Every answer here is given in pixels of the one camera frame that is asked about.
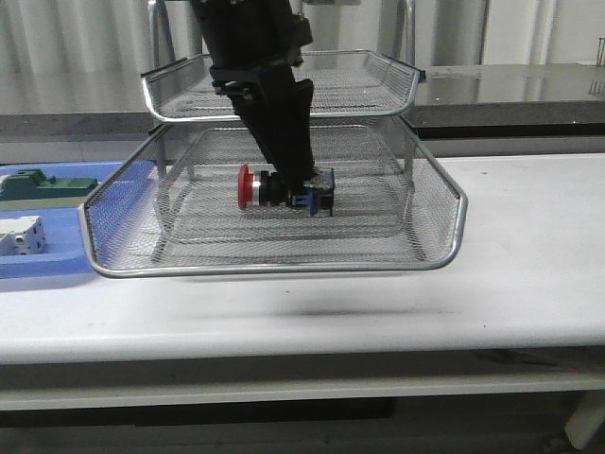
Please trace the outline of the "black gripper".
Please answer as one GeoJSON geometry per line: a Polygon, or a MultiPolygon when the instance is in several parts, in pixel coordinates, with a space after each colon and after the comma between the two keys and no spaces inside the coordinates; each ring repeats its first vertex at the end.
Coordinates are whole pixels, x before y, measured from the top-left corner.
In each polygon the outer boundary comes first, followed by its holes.
{"type": "Polygon", "coordinates": [[[309,21],[287,0],[192,1],[190,6],[212,58],[216,92],[229,98],[285,184],[301,187],[314,175],[313,81],[295,80],[289,65],[257,65],[295,61],[313,42],[309,21]]]}

